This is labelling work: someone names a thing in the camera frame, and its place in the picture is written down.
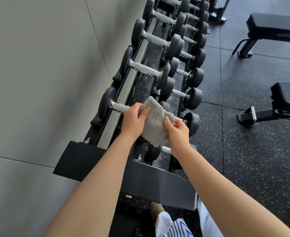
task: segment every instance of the microfiber towel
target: microfiber towel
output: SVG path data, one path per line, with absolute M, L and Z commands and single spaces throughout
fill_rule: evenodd
M 169 133 L 164 125 L 164 117 L 167 116 L 171 123 L 174 123 L 175 116 L 171 112 L 165 111 L 152 96 L 144 102 L 138 114 L 149 106 L 150 111 L 145 119 L 145 125 L 141 136 L 149 141 L 154 147 L 162 146 L 166 141 L 166 135 Z

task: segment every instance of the hand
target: hand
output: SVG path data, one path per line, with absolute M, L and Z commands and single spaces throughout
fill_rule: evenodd
M 134 143 L 136 139 L 142 134 L 145 119 L 149 113 L 150 107 L 147 107 L 142 111 L 138 117 L 138 111 L 143 106 L 141 103 L 135 103 L 130 109 L 124 114 L 121 136 L 127 137 Z
M 167 116 L 164 118 L 164 124 L 169 131 L 166 139 L 170 144 L 171 154 L 179 160 L 186 150 L 193 149 L 189 142 L 189 129 L 179 119 L 172 124 Z

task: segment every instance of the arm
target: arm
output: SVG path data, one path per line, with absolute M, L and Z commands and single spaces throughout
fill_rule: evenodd
M 171 153 L 224 236 L 284 237 L 290 229 L 261 204 L 231 183 L 196 152 L 189 143 L 186 125 L 165 117 Z
M 48 227 L 49 236 L 108 236 L 132 144 L 149 113 L 136 103 L 124 115 L 121 134 L 66 201 Z

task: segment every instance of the foot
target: foot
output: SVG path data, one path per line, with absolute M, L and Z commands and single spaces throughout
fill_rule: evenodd
M 158 215 L 161 212 L 164 212 L 165 210 L 161 204 L 152 202 L 150 203 L 149 211 L 150 211 L 150 216 L 152 220 L 154 221 L 154 226 L 156 226 L 156 220 L 157 220 Z

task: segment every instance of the person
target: person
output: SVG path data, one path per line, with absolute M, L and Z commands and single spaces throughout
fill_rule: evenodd
M 108 236 L 123 179 L 129 151 L 141 135 L 149 107 L 135 103 L 124 115 L 120 135 L 104 156 L 69 197 L 45 236 Z M 186 125 L 165 117 L 166 136 L 172 155 L 177 158 L 196 190 L 201 229 L 204 237 L 256 236 L 290 237 L 290 229 L 271 212 L 220 174 L 189 143 Z M 151 203 L 156 236 L 189 236 L 179 231 L 160 204 Z

